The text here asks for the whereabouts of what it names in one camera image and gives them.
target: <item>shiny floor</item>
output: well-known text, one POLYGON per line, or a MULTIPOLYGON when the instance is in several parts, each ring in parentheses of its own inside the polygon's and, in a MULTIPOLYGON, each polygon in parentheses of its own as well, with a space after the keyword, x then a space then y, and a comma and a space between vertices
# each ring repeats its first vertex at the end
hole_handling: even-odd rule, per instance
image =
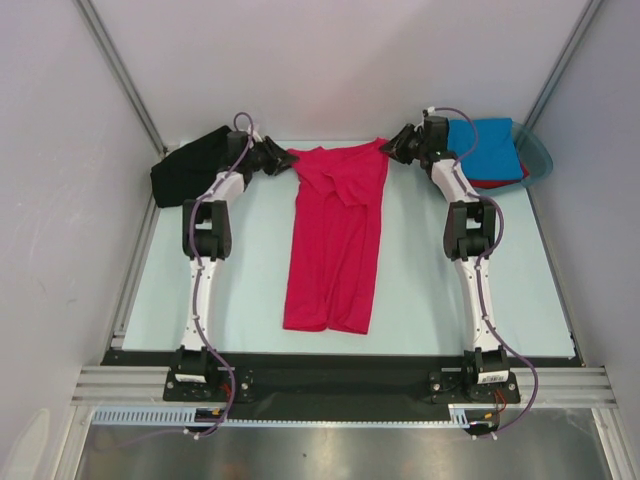
POLYGON ((588 409, 533 411, 497 441, 460 430, 295 427, 228 427, 197 442, 176 431, 139 439, 150 432, 91 427, 76 479, 611 478, 588 409))

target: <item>cable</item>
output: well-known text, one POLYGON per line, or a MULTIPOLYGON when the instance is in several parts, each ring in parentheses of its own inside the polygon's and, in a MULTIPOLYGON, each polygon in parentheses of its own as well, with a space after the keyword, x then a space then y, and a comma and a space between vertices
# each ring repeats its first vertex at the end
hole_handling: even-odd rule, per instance
MULTIPOLYGON (((485 201, 491 203, 495 207, 496 213, 498 214, 498 218, 500 220, 500 228, 498 230, 498 236, 496 237, 495 242, 493 243, 493 245, 491 245, 489 248, 487 248, 484 252, 482 252, 480 255, 478 255, 478 258, 476 260, 476 267, 480 267, 480 263, 482 262, 482 259, 483 258, 484 259, 488 258, 489 255, 491 255, 495 251, 495 249, 498 247, 498 245, 502 241, 502 236, 504 234, 504 213, 502 212, 502 209, 500 208, 498 203, 493 198, 488 197, 486 195, 479 195, 477 193, 469 192, 469 190, 466 187, 466 184, 462 181, 462 179, 458 175, 458 172, 456 171, 456 167, 460 164, 460 162, 464 158, 466 158, 469 155, 471 155, 475 151, 477 146, 478 146, 478 142, 479 142, 480 137, 478 135, 478 129, 476 128, 475 122, 471 118, 469 118, 464 112, 462 112, 461 110, 458 110, 457 108, 436 107, 435 111, 436 112, 443 112, 444 111, 444 112, 457 113, 458 115, 462 116, 469 123, 469 125, 471 125, 471 128, 473 129, 473 134, 474 134, 475 140, 474 140, 473 145, 471 146, 471 148, 468 151, 466 151, 464 154, 462 154, 460 157, 458 157, 458 159, 453 163, 453 166, 451 167, 452 173, 453 173, 453 176, 455 177, 456 181, 458 182, 458 185, 460 185, 462 190, 467 195, 469 195, 470 197, 473 197, 473 198, 477 198, 478 200, 485 200, 485 201)), ((518 423, 522 419, 522 417, 524 417, 531 410, 531 407, 533 406, 533 403, 535 402, 536 397, 538 395, 538 388, 539 388, 538 372, 536 371, 536 368, 533 365, 533 363, 531 363, 529 361, 529 359, 527 359, 523 355, 520 355, 513 348, 511 348, 507 342, 504 341, 504 339, 500 336, 500 334, 498 334, 498 332, 496 331, 495 327, 491 323, 491 321, 489 319, 489 315, 487 313, 487 306, 486 306, 485 301, 484 301, 484 293, 482 291, 482 273, 481 273, 479 268, 476 268, 476 281, 477 281, 477 285, 478 285, 478 296, 480 298, 480 309, 482 311, 482 319, 487 324, 487 328, 489 329, 489 331, 491 332, 493 337, 498 341, 498 343, 500 343, 500 345, 502 345, 502 347, 507 352, 509 352, 514 357, 516 357, 522 363, 524 363, 531 370, 531 374, 533 375, 533 391, 531 393, 531 398, 529 399, 529 402, 527 402, 527 405, 524 407, 524 409, 520 412, 520 414, 513 421, 511 421, 507 425, 504 425, 504 426, 498 428, 498 430, 496 430, 496 432, 502 432, 504 430, 507 430, 508 428, 511 428, 516 423, 518 423)))
MULTIPOLYGON (((246 112, 237 113, 236 116, 233 118, 233 126, 236 130, 239 130, 237 122, 238 122, 238 118, 242 116, 246 117, 247 120, 249 120, 248 133, 249 133, 249 137, 253 138, 253 119, 248 113, 246 112)), ((196 248, 196 243, 195 243, 196 214, 198 212, 198 208, 200 208, 200 205, 202 205, 202 202, 204 202, 206 199, 215 195, 218 188, 220 188, 220 186, 227 180, 227 178, 229 178, 229 175, 231 175, 236 170, 236 168, 238 168, 238 165, 240 165, 240 162, 242 162, 242 160, 244 160, 244 158, 247 156, 247 153, 249 152, 250 148, 251 148, 251 140, 249 139, 247 141, 247 144, 244 147, 244 150, 242 150, 242 153, 240 154, 238 159, 235 161, 235 163, 231 165, 229 170, 227 170, 227 173, 213 184, 213 187, 211 187, 211 190, 205 192, 204 194, 198 197, 198 199, 196 200, 196 203, 193 206, 193 209, 191 210, 191 218, 189 219, 189 247, 191 248, 191 251, 193 252, 193 255, 196 259, 196 262, 198 263, 196 278, 193 283, 193 297, 191 302, 191 309, 193 312, 193 321, 196 325, 196 330, 198 331, 198 335, 200 336, 202 343, 205 345, 209 353, 211 353, 211 355, 213 355, 213 357, 218 362, 220 362, 220 364, 227 370, 227 373, 229 374, 229 378, 231 380, 231 394, 230 394, 229 401, 227 402, 227 407, 224 410, 224 413, 220 415, 220 418, 218 418, 214 422, 214 424, 211 427, 209 427, 207 430, 205 430, 202 433, 196 433, 194 436, 194 439, 196 440, 200 437, 208 437, 209 435, 215 433, 216 430, 218 430, 218 427, 227 419, 227 416, 229 415, 229 411, 231 410, 231 406, 233 405, 233 400, 236 394, 236 376, 233 373, 233 369, 207 340, 207 337, 205 336, 204 331, 202 330, 202 325, 200 323, 200 316, 198 315, 198 290, 200 287, 200 279, 202 277, 202 270, 204 269, 204 266, 202 265, 202 257, 200 256, 200 253, 198 252, 196 248)))

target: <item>black cloth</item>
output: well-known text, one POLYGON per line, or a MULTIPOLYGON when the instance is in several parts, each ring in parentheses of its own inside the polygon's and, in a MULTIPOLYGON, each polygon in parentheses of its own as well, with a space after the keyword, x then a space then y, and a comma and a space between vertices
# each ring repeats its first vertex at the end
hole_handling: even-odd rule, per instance
POLYGON ((151 168, 151 188, 158 207, 177 207, 198 198, 228 163, 226 125, 171 152, 151 168))

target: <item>table top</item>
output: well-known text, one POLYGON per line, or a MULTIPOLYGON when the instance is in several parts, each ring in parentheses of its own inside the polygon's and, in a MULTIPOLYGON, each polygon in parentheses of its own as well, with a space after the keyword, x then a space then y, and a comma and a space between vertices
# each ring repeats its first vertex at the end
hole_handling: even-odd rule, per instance
MULTIPOLYGON (((321 142, 332 148, 364 142, 321 142)), ((280 142, 310 149, 318 142, 280 142)), ((228 352, 461 355, 466 316, 459 279, 442 248, 447 203, 417 165, 391 161, 368 335, 282 328, 298 178, 254 175, 231 206, 233 248, 222 265, 209 331, 228 352)), ((573 357, 560 299, 525 190, 496 197, 505 234, 491 256, 498 331, 517 351, 573 357)), ((182 209, 160 212, 136 292, 125 350, 175 350, 189 304, 182 209)))

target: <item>blue cloth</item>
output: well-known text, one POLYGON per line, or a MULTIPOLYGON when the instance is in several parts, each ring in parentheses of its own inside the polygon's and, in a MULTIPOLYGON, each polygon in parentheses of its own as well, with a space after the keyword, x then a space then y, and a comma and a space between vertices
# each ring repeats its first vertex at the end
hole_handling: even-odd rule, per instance
MULTIPOLYGON (((462 160, 462 171, 470 180, 521 180, 524 176, 516 147, 511 137, 510 118, 475 120, 478 147, 462 160)), ((448 148, 458 156, 474 142, 473 129, 466 120, 449 122, 448 148)))

